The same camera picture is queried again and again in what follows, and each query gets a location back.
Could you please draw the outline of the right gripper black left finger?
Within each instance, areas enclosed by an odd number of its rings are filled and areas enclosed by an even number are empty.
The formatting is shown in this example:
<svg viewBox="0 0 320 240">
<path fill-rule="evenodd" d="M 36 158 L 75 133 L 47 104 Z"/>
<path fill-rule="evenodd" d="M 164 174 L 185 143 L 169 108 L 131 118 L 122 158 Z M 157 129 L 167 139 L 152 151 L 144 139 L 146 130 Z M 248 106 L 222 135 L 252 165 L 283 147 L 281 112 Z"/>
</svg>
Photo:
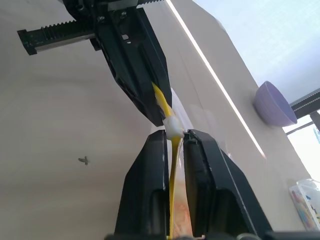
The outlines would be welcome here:
<svg viewBox="0 0 320 240">
<path fill-rule="evenodd" d="M 168 148 L 164 130 L 150 134 L 122 188 L 116 238 L 165 238 L 168 235 Z"/>
</svg>

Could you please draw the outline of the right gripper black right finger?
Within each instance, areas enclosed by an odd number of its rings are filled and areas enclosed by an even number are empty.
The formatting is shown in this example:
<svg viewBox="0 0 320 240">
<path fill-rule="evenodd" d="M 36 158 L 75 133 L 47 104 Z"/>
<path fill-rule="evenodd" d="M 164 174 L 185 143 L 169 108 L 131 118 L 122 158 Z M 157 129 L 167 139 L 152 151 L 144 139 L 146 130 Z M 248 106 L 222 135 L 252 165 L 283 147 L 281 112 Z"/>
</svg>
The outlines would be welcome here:
<svg viewBox="0 0 320 240">
<path fill-rule="evenodd" d="M 262 238 L 272 227 L 242 170 L 208 133 L 190 129 L 183 140 L 186 196 L 192 233 Z"/>
</svg>

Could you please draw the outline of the clear yellow-zip plastic bag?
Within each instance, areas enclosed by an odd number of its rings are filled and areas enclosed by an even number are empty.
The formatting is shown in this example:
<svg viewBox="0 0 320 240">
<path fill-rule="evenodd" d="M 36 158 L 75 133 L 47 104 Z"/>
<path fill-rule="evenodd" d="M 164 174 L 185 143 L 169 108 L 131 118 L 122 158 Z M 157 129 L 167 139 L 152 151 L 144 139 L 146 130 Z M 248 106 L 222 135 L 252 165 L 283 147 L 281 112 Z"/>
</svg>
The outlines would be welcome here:
<svg viewBox="0 0 320 240">
<path fill-rule="evenodd" d="M 169 169 L 169 234 L 168 240 L 188 236 L 194 238 L 191 216 L 187 200 L 185 167 L 183 157 L 183 133 L 194 126 L 182 105 L 179 97 L 172 89 L 172 106 L 170 106 L 160 88 L 152 84 L 156 102 L 164 113 L 165 133 L 171 149 Z"/>
</svg>

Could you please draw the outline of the clear box with colourful clips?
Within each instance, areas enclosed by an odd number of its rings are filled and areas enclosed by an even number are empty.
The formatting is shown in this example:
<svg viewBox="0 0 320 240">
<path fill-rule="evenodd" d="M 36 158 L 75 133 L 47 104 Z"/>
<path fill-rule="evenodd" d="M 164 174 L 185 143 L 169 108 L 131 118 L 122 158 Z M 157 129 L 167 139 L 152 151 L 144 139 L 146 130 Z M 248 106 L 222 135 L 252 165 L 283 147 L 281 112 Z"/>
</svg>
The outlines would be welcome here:
<svg viewBox="0 0 320 240">
<path fill-rule="evenodd" d="M 288 191 L 305 229 L 320 232 L 320 182 L 300 180 Z"/>
</svg>

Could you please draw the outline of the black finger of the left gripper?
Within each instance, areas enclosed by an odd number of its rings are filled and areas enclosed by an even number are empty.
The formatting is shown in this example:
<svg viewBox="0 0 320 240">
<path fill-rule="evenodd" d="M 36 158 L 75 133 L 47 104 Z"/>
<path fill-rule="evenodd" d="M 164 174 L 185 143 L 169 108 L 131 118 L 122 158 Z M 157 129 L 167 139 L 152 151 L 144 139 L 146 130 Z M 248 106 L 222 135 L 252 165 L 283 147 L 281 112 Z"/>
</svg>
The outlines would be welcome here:
<svg viewBox="0 0 320 240">
<path fill-rule="evenodd" d="M 108 12 L 95 34 L 116 83 L 151 123 L 162 126 L 165 116 L 155 98 L 154 75 L 143 46 L 146 35 L 136 9 Z"/>
<path fill-rule="evenodd" d="M 153 74 L 152 81 L 162 91 L 167 103 L 170 107 L 172 107 L 172 91 L 165 54 L 145 13 L 145 10 L 143 8 L 137 8 L 136 13 L 142 30 L 145 33 L 143 47 L 146 52 L 146 61 Z"/>
</svg>

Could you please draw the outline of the purple plastic bowl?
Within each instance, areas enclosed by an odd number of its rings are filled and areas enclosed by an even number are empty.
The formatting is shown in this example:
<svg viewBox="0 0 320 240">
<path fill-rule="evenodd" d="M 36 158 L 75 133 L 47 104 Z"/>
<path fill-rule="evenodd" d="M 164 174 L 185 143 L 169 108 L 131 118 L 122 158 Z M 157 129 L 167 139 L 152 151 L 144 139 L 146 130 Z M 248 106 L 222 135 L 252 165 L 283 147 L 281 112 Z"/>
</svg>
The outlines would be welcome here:
<svg viewBox="0 0 320 240">
<path fill-rule="evenodd" d="M 270 81 L 257 89 L 253 105 L 260 118 L 270 126 L 282 128 L 298 122 L 286 98 Z"/>
</svg>

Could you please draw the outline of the dark window frame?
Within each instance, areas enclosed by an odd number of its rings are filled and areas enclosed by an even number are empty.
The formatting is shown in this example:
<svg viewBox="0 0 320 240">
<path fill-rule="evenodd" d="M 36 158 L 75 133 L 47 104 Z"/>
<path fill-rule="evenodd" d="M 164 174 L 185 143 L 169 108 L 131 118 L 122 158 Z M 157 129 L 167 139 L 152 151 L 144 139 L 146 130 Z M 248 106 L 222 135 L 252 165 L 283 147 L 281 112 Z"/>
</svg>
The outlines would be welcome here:
<svg viewBox="0 0 320 240">
<path fill-rule="evenodd" d="M 313 133 L 320 144 L 320 88 L 291 103 L 290 106 L 298 122 L 293 129 L 285 130 L 286 135 L 312 126 Z"/>
</svg>

